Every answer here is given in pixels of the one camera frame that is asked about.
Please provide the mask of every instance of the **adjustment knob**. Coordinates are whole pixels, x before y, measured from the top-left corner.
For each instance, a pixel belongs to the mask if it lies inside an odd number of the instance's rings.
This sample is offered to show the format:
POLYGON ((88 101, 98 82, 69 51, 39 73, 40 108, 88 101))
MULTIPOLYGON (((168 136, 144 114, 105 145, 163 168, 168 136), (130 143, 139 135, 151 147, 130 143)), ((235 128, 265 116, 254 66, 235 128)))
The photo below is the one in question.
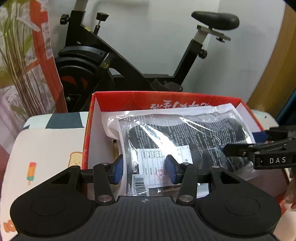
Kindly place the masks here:
POLYGON ((207 51, 204 50, 204 49, 202 49, 202 50, 200 51, 200 53, 198 54, 198 57, 200 57, 200 58, 202 58, 202 59, 206 58, 206 57, 207 57, 207 51))
POLYGON ((106 19, 109 17, 109 14, 103 13, 103 12, 97 12, 96 19, 99 21, 106 21, 106 19))
POLYGON ((225 41, 223 40, 223 38, 219 37, 219 38, 216 38, 218 41, 222 42, 222 43, 225 43, 225 41))
POLYGON ((70 19, 70 17, 69 17, 68 14, 63 14, 63 15, 61 16, 61 19, 59 20, 59 23, 60 23, 61 25, 66 25, 66 24, 69 22, 69 19, 70 19))

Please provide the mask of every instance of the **bike frame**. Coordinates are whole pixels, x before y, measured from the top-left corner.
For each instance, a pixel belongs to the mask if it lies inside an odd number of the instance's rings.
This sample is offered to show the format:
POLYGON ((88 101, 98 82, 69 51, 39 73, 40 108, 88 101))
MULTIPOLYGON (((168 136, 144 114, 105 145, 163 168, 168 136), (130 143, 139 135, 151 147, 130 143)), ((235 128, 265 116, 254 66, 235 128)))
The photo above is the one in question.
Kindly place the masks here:
POLYGON ((173 76, 166 74, 142 74, 136 67, 121 56, 104 40, 94 34, 88 27, 82 24, 85 8, 88 0, 77 0, 74 10, 68 21, 66 37, 67 46, 90 46, 111 53, 114 58, 110 68, 115 69, 120 75, 113 75, 116 90, 150 90, 150 83, 157 79, 161 83, 175 82, 181 85, 192 67, 196 57, 202 50, 203 42, 208 33, 230 40, 227 36, 212 29, 198 26, 195 37, 190 41, 173 76))

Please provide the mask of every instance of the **barcode sticker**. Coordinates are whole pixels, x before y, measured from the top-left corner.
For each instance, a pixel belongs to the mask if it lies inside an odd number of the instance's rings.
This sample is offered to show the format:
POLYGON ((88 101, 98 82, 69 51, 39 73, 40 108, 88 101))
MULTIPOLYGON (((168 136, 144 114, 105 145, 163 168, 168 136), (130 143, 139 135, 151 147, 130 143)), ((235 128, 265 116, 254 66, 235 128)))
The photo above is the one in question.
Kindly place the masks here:
POLYGON ((147 185, 145 184, 144 176, 142 174, 133 174, 131 183, 132 183, 133 196, 138 196, 138 197, 149 196, 149 190, 147 188, 147 185))

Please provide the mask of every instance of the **red box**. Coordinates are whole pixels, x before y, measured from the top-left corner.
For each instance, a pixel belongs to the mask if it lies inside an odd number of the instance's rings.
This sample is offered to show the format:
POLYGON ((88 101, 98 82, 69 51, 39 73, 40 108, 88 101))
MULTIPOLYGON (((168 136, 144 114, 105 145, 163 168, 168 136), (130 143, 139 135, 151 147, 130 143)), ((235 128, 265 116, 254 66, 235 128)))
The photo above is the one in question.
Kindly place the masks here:
POLYGON ((113 154, 112 139, 107 137, 101 121, 101 112, 217 106, 232 103, 251 132, 260 132, 263 127, 249 107, 239 98, 185 92, 156 91, 106 91, 95 92, 91 99, 86 134, 83 146, 82 169, 92 168, 99 156, 110 162, 113 154))

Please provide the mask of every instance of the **exercise bike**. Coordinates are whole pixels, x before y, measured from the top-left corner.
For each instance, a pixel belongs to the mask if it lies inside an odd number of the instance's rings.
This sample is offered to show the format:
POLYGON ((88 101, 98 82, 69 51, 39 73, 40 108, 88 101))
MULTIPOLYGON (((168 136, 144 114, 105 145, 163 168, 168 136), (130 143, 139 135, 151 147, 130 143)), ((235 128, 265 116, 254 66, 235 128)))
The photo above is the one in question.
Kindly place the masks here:
POLYGON ((197 33, 190 41, 173 76, 142 74, 115 49, 97 36, 100 23, 108 14, 98 12, 94 31, 82 24, 88 0, 77 0, 71 15, 63 14, 60 24, 68 24, 65 47, 55 59, 69 112, 88 110, 95 91, 182 91, 181 84, 197 56, 204 59, 202 49, 208 34, 220 42, 230 38, 216 30, 232 30, 239 26, 237 16, 227 13, 193 12, 191 16, 207 25, 197 25, 197 33), (112 75, 109 69, 120 74, 112 75))

